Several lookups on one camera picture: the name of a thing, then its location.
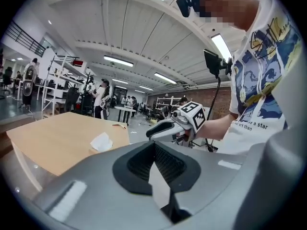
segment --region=red brick wall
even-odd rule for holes
[[[200,103],[206,107],[210,107],[215,91],[216,89],[214,88],[214,89],[205,89],[205,90],[173,92],[173,93],[168,93],[168,98],[171,98],[172,96],[176,98],[181,98],[185,95],[187,98],[190,99],[192,98],[194,102]],[[165,97],[165,93],[148,96],[147,103],[150,106],[152,106],[158,97],[159,98]],[[230,101],[231,101],[230,87],[220,88],[217,98],[215,100],[215,104],[213,106],[213,119],[218,119],[229,114]]]

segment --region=cable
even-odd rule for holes
[[[209,113],[208,113],[208,116],[207,116],[207,120],[209,120],[209,117],[210,117],[211,111],[213,109],[213,106],[214,106],[217,94],[218,94],[218,92],[220,90],[220,86],[221,86],[221,79],[220,79],[220,77],[218,77],[218,83],[217,83],[216,92],[215,92],[214,98],[213,98],[211,106],[210,106],[210,110],[209,110]],[[205,141],[206,141],[206,145],[207,145],[207,148],[208,148],[209,152],[213,152],[212,143],[209,144],[207,138],[205,138]]]

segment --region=railing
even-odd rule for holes
[[[5,34],[40,57],[43,56],[46,50],[14,21],[11,21]]]
[[[58,56],[58,58],[60,60],[64,60],[65,56]],[[73,56],[67,56],[66,57],[66,61],[69,62],[70,64],[72,64],[75,67],[81,67],[83,64],[83,61],[80,60],[79,57],[73,57]]]

